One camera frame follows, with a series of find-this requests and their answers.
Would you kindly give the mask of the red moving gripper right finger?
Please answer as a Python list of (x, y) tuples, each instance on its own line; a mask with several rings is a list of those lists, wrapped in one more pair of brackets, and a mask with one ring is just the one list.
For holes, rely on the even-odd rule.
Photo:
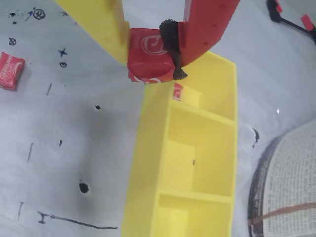
[(221, 39), (238, 4), (238, 0), (186, 0), (183, 21), (161, 22), (163, 47), (175, 65), (174, 80), (186, 78), (188, 75), (182, 68)]

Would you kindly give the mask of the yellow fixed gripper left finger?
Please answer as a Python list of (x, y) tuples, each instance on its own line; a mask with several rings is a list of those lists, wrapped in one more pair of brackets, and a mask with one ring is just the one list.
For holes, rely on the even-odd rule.
[(117, 62), (126, 64), (130, 26), (120, 0), (57, 0), (70, 15)]

